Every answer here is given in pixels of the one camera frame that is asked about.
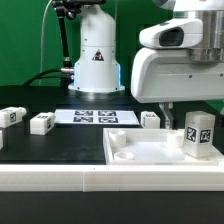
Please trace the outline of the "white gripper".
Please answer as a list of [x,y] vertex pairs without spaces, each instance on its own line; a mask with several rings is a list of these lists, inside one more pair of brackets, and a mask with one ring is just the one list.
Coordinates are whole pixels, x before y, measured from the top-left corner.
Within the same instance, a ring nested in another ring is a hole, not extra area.
[[160,102],[165,128],[172,129],[172,102],[224,99],[224,62],[194,63],[187,50],[142,48],[133,62],[131,93],[140,103]]

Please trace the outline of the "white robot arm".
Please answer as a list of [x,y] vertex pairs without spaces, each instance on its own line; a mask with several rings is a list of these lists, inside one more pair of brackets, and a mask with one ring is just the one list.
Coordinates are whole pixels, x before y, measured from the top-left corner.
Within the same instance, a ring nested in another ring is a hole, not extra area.
[[[173,18],[139,34],[143,48],[135,55],[131,94],[140,103],[160,104],[173,125],[171,104],[224,99],[224,0],[153,0],[173,11]],[[115,23],[95,2],[81,13],[80,58],[69,88],[91,99],[115,93],[120,66],[115,60]]]

